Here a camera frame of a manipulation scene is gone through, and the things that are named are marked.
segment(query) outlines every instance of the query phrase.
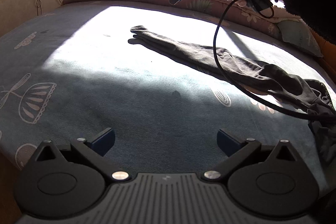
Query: bed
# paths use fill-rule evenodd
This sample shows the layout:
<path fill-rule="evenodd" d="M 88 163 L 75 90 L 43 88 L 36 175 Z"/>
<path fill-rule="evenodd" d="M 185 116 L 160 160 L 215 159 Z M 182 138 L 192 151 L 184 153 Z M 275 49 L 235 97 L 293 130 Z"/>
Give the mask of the bed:
<path fill-rule="evenodd" d="M 216 133 L 224 128 L 263 144 L 290 140 L 320 194 L 334 187 L 333 169 L 320 163 L 307 121 L 278 113 L 206 72 L 128 42 L 130 28 L 143 25 L 178 41 L 211 45 L 215 16 L 140 1 L 64 2 L 0 38 L 0 152 L 18 169 L 45 139 L 66 144 L 112 127 L 116 141 L 105 157 L 132 175 L 200 173 L 226 158 L 216 144 Z M 249 24 L 256 23 L 252 15 Z M 226 21 L 217 46 L 317 79 L 335 105 L 336 85 L 318 63 L 276 39 L 276 30 L 274 37 L 269 34 Z M 293 109 L 270 95 L 263 97 Z"/>

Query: triangular cutout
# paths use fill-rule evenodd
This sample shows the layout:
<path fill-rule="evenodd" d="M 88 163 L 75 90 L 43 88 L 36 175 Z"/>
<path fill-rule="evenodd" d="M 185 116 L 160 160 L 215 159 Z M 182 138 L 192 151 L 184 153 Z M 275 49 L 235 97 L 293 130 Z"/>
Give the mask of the triangular cutout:
<path fill-rule="evenodd" d="M 44 161 L 44 160 L 54 160 L 56 159 L 55 154 L 51 150 L 50 146 L 45 146 L 41 151 L 37 161 Z"/>
<path fill-rule="evenodd" d="M 295 161 L 295 158 L 293 157 L 287 146 L 281 147 L 280 152 L 277 155 L 277 159 Z"/>

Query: silver screw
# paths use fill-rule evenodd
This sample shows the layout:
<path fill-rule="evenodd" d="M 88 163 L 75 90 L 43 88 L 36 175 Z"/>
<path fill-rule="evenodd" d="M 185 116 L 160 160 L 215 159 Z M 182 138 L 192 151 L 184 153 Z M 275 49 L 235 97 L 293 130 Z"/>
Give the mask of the silver screw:
<path fill-rule="evenodd" d="M 207 179 L 219 179 L 221 177 L 221 173 L 217 171 L 207 171 L 204 173 L 204 176 Z"/>
<path fill-rule="evenodd" d="M 124 179 L 126 179 L 128 177 L 129 177 L 129 175 L 125 171 L 117 171 L 117 172 L 114 172 L 112 174 L 112 178 L 114 178 L 116 180 L 124 180 Z"/>

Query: ridged gray surface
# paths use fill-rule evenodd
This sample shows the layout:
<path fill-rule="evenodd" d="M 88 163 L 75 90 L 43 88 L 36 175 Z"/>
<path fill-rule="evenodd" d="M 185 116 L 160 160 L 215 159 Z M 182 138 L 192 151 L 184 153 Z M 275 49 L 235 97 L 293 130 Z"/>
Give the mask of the ridged gray surface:
<path fill-rule="evenodd" d="M 67 220 L 24 216 L 17 224 L 266 224 L 236 207 L 219 184 L 195 174 L 138 174 L 131 182 L 113 185 L 92 210 Z M 313 224 L 310 217 L 281 224 Z"/>

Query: patterned bed sheet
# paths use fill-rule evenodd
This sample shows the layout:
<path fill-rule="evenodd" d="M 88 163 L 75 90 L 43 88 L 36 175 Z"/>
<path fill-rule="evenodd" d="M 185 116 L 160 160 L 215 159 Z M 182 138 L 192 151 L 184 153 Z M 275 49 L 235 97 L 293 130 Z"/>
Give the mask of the patterned bed sheet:
<path fill-rule="evenodd" d="M 0 152 L 19 169 L 42 140 L 68 143 L 116 131 L 106 158 L 137 172 L 202 172 L 226 158 L 219 128 L 274 145 L 289 139 L 317 179 L 328 183 L 307 121 L 258 104 L 234 86 L 141 45 L 144 25 L 175 40 L 211 45 L 217 19 L 125 1 L 74 3 L 0 38 Z M 336 86 L 307 55 L 255 30 L 224 22 L 217 45 Z M 290 108 L 267 96 L 273 103 Z"/>

